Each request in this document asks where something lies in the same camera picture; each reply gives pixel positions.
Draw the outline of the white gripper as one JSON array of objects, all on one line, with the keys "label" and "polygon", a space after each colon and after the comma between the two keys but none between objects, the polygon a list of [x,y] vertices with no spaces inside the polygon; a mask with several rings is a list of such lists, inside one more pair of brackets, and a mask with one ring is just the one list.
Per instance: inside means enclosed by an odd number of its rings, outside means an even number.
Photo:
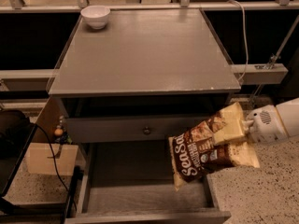
[{"label": "white gripper", "polygon": [[[266,105],[250,111],[245,121],[249,136],[255,143],[270,144],[288,138],[277,109]],[[228,119],[226,125],[213,134],[214,144],[223,145],[246,136],[244,122],[241,119]]]}]

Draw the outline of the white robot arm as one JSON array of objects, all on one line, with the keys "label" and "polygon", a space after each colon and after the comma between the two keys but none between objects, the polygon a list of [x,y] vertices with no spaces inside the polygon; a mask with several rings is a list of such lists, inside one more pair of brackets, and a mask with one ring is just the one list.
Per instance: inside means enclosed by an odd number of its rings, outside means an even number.
[{"label": "white robot arm", "polygon": [[236,141],[271,144],[299,135],[299,98],[251,110],[246,116],[240,103],[220,111],[224,127],[214,132],[215,145]]}]

